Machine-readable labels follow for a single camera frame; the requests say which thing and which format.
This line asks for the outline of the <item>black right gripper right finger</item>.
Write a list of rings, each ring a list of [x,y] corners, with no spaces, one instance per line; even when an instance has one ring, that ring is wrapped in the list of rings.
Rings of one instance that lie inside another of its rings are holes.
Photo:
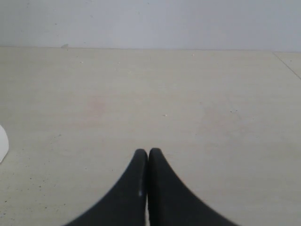
[[[151,226],[234,226],[202,202],[176,175],[159,148],[148,163],[148,210]]]

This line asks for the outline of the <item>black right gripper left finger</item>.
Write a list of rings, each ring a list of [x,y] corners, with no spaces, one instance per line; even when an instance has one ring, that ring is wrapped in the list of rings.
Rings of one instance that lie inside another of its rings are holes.
[[[137,149],[110,191],[68,226],[144,226],[148,155]]]

